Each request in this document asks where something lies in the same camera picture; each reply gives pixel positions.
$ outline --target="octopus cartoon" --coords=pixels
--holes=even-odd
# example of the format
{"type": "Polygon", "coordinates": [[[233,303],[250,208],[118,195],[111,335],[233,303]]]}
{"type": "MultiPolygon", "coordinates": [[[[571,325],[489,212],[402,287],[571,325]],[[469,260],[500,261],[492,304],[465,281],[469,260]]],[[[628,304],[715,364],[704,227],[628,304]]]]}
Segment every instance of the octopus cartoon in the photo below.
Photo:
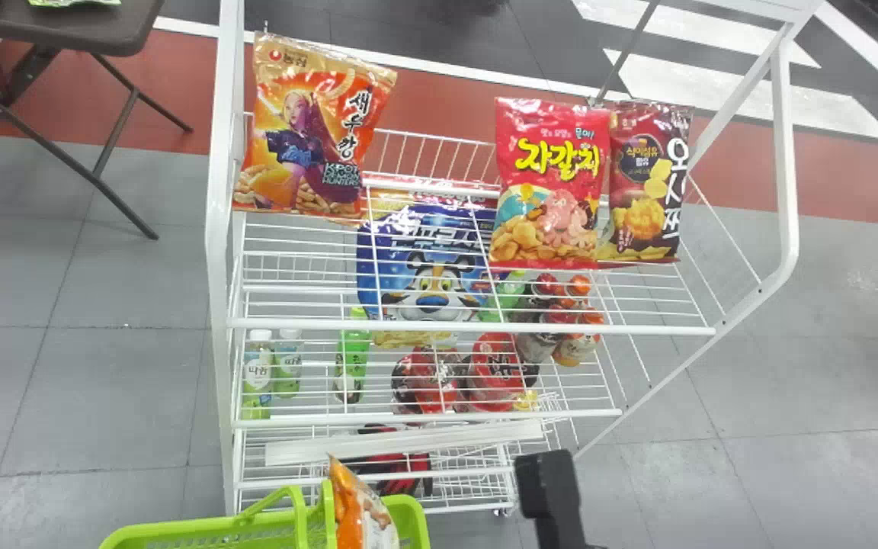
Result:
{"type": "Polygon", "coordinates": [[[588,213],[578,204],[571,191],[561,188],[544,199],[543,215],[537,217],[537,229],[544,234],[548,246],[578,246],[585,239],[588,213]]]}

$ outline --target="white bottle cap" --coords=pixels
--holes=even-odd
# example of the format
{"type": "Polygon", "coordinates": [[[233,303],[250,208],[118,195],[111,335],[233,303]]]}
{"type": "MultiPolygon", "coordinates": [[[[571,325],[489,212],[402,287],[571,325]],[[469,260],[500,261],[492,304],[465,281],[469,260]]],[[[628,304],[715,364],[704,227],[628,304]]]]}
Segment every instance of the white bottle cap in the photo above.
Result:
{"type": "Polygon", "coordinates": [[[250,330],[250,341],[271,341],[273,330],[250,330]]]}

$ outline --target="gray tile floor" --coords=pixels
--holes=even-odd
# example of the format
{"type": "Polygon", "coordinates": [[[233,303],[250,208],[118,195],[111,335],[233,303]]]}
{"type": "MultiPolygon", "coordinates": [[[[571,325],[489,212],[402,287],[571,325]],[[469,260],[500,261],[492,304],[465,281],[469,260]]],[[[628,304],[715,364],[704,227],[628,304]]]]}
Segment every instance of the gray tile floor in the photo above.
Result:
{"type": "MultiPolygon", "coordinates": [[[[107,180],[154,243],[32,143],[0,138],[0,547],[88,549],[119,525],[222,513],[205,168],[115,152],[107,180]]],[[[741,237],[769,216],[745,213],[741,237]]],[[[802,224],[787,288],[579,461],[590,541],[878,547],[878,226],[802,224]]],[[[692,345],[675,343],[645,345],[648,364],[692,345]]],[[[429,524],[439,548],[536,547],[518,515],[429,524]]]]}

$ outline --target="green bottle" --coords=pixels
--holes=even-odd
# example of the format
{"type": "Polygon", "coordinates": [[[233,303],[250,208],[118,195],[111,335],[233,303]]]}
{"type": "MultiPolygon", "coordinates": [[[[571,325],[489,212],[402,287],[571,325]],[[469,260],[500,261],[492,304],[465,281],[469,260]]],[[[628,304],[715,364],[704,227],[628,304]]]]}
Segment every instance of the green bottle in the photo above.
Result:
{"type": "Polygon", "coordinates": [[[273,333],[250,330],[243,352],[243,402],[240,419],[269,419],[273,399],[273,333]]]}
{"type": "Polygon", "coordinates": [[[300,330],[281,328],[280,341],[276,343],[276,361],[273,368],[273,392],[281,399],[293,399],[300,392],[300,373],[303,358],[300,357],[300,330]]]}
{"type": "Polygon", "coordinates": [[[526,271],[512,271],[510,274],[506,275],[506,278],[503,279],[503,281],[497,283],[497,295],[490,296],[487,299],[487,305],[490,307],[480,310],[479,319],[482,323],[499,323],[499,321],[501,321],[501,319],[499,319],[499,312],[497,311],[497,302],[499,302],[499,308],[501,308],[503,312],[503,321],[509,323],[510,316],[515,313],[515,311],[511,309],[517,308],[517,303],[520,302],[520,297],[524,295],[524,288],[526,285],[526,282],[524,282],[524,275],[526,274],[526,271]]]}
{"type": "MultiPolygon", "coordinates": [[[[351,308],[352,320],[366,320],[365,310],[360,307],[351,308]]],[[[368,330],[342,330],[338,340],[338,354],[335,357],[334,380],[332,390],[338,400],[344,402],[348,395],[348,404],[361,400],[361,391],[365,385],[365,372],[368,371],[368,348],[372,345],[372,332],[368,330]],[[344,381],[347,372],[348,381],[344,381]]]]}

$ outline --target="anime character illustration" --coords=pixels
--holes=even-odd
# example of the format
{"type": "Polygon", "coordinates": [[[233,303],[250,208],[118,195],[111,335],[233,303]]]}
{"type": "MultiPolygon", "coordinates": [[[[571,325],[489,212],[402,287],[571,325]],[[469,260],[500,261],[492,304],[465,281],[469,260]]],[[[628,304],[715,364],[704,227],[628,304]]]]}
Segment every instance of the anime character illustration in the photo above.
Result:
{"type": "MultiPolygon", "coordinates": [[[[266,149],[276,154],[276,161],[283,170],[286,170],[287,178],[282,185],[292,188],[290,204],[297,202],[297,194],[300,192],[300,183],[306,181],[310,190],[321,194],[324,187],[324,167],[328,162],[341,161],[334,147],[334,139],[328,132],[324,116],[321,115],[320,105],[314,94],[304,91],[292,90],[283,99],[283,107],[279,116],[286,122],[287,128],[278,131],[255,130],[254,137],[265,140],[266,149]]],[[[253,181],[261,173],[268,170],[268,166],[252,166],[245,170],[235,191],[237,194],[248,195],[244,201],[253,199],[257,208],[269,209],[273,207],[272,200],[259,192],[253,191],[253,181]]]]}
{"type": "Polygon", "coordinates": [[[473,257],[460,255],[452,262],[426,261],[422,252],[412,252],[407,261],[412,281],[403,291],[381,295],[381,305],[394,310],[403,320],[466,320],[480,302],[463,284],[463,275],[475,268],[473,257]]]}

